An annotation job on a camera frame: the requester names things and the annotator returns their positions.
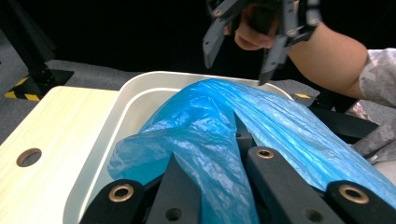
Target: black metal stand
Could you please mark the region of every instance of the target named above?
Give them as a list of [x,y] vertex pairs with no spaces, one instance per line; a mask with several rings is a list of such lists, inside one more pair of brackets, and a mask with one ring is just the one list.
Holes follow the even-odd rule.
[[48,69],[45,61],[54,57],[54,47],[15,0],[0,0],[0,28],[29,71],[6,97],[39,100],[73,76],[71,71]]

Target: light wooden table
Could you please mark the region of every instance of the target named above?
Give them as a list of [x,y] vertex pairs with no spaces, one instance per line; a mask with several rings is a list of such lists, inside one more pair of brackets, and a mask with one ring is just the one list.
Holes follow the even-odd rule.
[[[62,223],[68,194],[117,97],[57,87],[41,100],[0,146],[0,223]],[[30,148],[41,157],[19,166]]]

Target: gray sleeve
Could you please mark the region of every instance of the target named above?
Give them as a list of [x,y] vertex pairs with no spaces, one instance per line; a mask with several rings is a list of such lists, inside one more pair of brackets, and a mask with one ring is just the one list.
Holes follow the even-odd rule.
[[364,97],[380,105],[396,108],[396,49],[370,49],[360,75]]

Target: gray floor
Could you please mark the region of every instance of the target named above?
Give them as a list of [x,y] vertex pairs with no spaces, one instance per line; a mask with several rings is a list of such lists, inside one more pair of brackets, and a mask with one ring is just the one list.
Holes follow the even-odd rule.
[[[2,144],[36,106],[37,102],[3,97],[7,91],[27,75],[27,68],[1,31],[0,63],[0,144]],[[126,81],[140,74],[139,72],[122,72],[83,63],[50,61],[47,65],[50,69],[74,71],[75,74],[66,83],[66,86],[83,88],[119,90]],[[273,83],[288,93],[318,94],[311,88],[295,81],[286,80]],[[361,103],[374,122],[382,123],[387,119],[396,117],[394,109],[365,101],[361,101]]]

